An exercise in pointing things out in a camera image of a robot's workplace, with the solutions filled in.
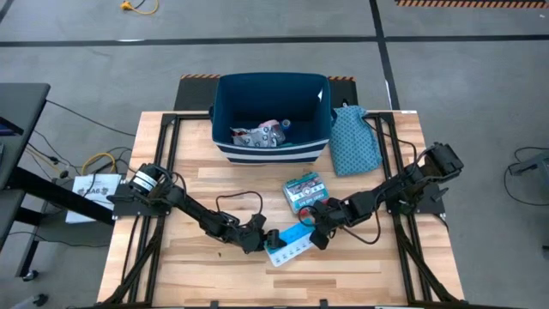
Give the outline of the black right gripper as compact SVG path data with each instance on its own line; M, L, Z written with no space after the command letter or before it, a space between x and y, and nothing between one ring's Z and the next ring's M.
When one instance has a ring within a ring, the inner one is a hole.
M316 231L311 233L309 241L321 251L329 244L327 234L338 227L352 227L358 220L353 206L339 200L329 200L328 203L316 201L312 205L305 205L302 216L314 220Z

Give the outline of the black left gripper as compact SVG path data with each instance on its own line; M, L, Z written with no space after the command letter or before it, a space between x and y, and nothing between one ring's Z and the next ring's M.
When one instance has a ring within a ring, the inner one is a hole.
M263 251L263 243L266 240L268 249L280 249L287 245L286 241L281 238L278 229L272 229L267 232L263 230L266 217L262 214L254 214L250 220L241 226L233 228L233 244L238 245L244 253L255 251Z

